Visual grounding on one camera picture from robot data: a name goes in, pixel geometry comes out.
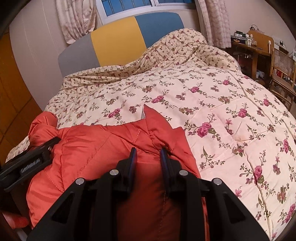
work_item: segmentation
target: wooden door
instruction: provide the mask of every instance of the wooden door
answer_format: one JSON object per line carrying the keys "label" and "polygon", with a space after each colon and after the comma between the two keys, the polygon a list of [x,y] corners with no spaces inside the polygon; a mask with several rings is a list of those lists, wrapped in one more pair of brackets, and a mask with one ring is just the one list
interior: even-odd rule
{"label": "wooden door", "polygon": [[28,134],[30,124],[41,113],[15,62],[9,33],[0,39],[0,164],[9,151]]}

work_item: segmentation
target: curtain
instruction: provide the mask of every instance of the curtain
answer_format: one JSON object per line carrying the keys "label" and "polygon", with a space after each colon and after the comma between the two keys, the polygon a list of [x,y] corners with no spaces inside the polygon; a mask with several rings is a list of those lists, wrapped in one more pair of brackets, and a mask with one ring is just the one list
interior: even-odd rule
{"label": "curtain", "polygon": [[195,0],[201,33],[209,45],[231,47],[229,16],[225,0]]}
{"label": "curtain", "polygon": [[56,0],[59,22],[68,44],[94,30],[95,0]]}

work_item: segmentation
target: quilted blanket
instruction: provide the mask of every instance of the quilted blanket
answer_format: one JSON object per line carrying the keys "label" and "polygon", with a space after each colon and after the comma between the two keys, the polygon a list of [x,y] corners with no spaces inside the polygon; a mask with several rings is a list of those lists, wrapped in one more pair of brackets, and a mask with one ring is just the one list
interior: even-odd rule
{"label": "quilted blanket", "polygon": [[58,128],[117,125],[140,119],[144,104],[184,128],[202,178],[221,178],[270,240],[281,233],[295,212],[296,120],[201,33],[174,31],[125,66],[65,77],[46,111]]}

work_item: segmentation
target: orange jacket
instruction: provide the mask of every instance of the orange jacket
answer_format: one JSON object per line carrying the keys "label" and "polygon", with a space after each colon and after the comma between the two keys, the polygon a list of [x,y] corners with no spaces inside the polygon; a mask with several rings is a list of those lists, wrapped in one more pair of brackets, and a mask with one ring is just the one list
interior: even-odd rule
{"label": "orange jacket", "polygon": [[35,226],[59,196],[79,177],[99,178],[137,148],[137,165],[130,198],[117,210],[119,241],[179,240],[180,208],[165,196],[160,150],[166,147],[183,169],[200,177],[184,130],[145,106],[145,119],[119,126],[78,125],[57,129],[53,113],[43,112],[29,131],[30,147],[58,136],[52,165],[32,179],[27,192]]}

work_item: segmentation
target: black mount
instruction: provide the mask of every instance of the black mount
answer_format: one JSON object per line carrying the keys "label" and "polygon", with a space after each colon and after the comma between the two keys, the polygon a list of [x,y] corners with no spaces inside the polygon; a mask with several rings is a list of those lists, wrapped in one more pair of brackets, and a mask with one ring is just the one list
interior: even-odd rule
{"label": "black mount", "polygon": [[[55,137],[35,150],[21,153],[4,166],[0,184],[11,190],[42,170],[51,163],[49,147],[58,142]],[[101,178],[76,179],[31,231],[27,241],[118,241],[116,204],[126,200],[132,191],[136,163],[137,151],[132,148],[128,159],[119,161],[115,169]],[[210,241],[269,241],[259,223],[221,179],[197,178],[170,159],[164,148],[160,151],[160,163],[166,195],[181,206],[180,241],[205,241],[203,198]]]}
{"label": "black mount", "polygon": [[32,150],[25,150],[10,159],[0,170],[0,186],[10,192],[17,184],[32,178],[52,163],[50,151],[61,139],[54,137]]}
{"label": "black mount", "polygon": [[137,151],[94,181],[76,179],[32,230],[27,241],[117,241],[118,200],[133,186]]}
{"label": "black mount", "polygon": [[221,179],[207,181],[182,170],[165,149],[160,152],[160,161],[166,193],[183,206],[180,241],[205,240],[202,197],[211,241],[269,241],[260,224]]}

